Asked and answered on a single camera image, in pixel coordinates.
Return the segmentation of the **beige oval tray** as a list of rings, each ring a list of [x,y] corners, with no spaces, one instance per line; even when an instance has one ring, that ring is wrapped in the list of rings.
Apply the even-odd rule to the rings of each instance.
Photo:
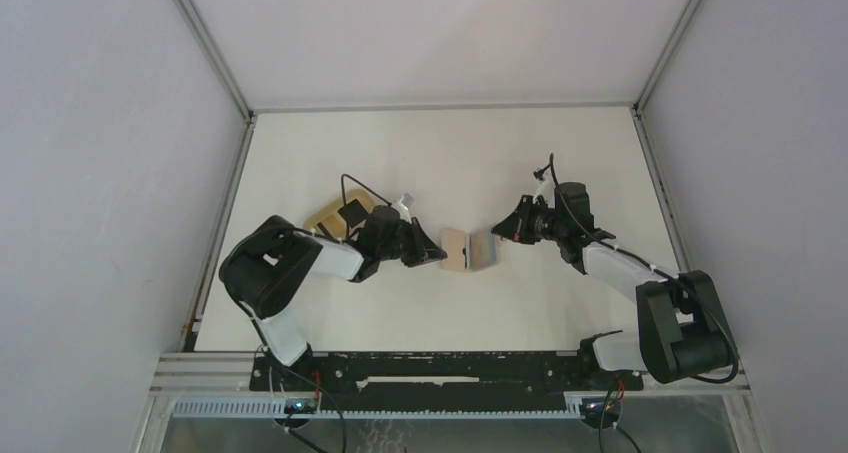
[[[324,222],[331,230],[340,234],[339,238],[346,238],[350,232],[352,232],[355,228],[358,228],[364,224],[361,223],[354,229],[351,229],[346,226],[344,220],[339,216],[338,209],[342,207],[344,203],[348,203],[353,199],[360,199],[363,204],[367,204],[370,209],[370,213],[375,207],[374,198],[367,193],[364,189],[356,188],[351,191],[347,191],[344,194],[344,197],[338,197],[332,202],[328,203],[324,207],[317,210],[310,217],[308,217],[302,225],[303,229],[306,230],[314,230],[314,225],[316,222]]]

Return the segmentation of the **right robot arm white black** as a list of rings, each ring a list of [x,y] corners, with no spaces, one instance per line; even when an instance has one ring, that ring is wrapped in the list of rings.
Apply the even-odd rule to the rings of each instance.
[[[662,384],[682,379],[725,384],[739,374],[738,349],[711,277],[700,270],[665,271],[622,247],[596,227],[584,184],[556,185],[552,202],[522,196],[491,232],[525,245],[555,243],[567,264],[635,305],[635,330],[582,340],[589,355],[577,366],[587,387],[605,388],[624,371],[647,373]]]

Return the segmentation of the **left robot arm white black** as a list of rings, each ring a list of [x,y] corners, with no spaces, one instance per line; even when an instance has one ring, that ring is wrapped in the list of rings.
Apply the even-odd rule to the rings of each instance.
[[[274,377],[290,390],[311,380],[311,351],[291,306],[311,274],[361,283],[381,263],[398,260],[414,268],[448,258],[419,220],[394,206],[378,205],[359,216],[350,234],[330,237],[272,215],[223,260],[218,277],[230,299],[247,315],[261,344],[275,360]]]

